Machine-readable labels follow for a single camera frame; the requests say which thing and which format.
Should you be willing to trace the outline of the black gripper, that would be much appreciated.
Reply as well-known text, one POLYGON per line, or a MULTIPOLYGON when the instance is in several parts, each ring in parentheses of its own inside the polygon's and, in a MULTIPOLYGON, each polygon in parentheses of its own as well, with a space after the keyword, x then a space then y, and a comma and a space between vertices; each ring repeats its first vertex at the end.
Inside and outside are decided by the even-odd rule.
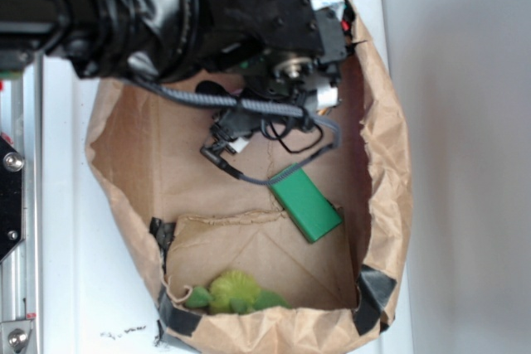
POLYGON ((195 71, 239 75, 266 98, 336 86, 351 55, 350 0, 198 0, 195 71))

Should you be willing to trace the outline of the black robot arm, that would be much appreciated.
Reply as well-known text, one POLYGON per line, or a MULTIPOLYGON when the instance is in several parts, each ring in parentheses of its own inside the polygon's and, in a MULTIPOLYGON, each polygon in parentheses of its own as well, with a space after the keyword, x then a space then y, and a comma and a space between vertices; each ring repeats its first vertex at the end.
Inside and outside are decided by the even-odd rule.
POLYGON ((41 52, 80 78, 173 83, 207 71, 288 97, 339 82, 355 17, 349 0, 1 0, 1 77, 41 52))

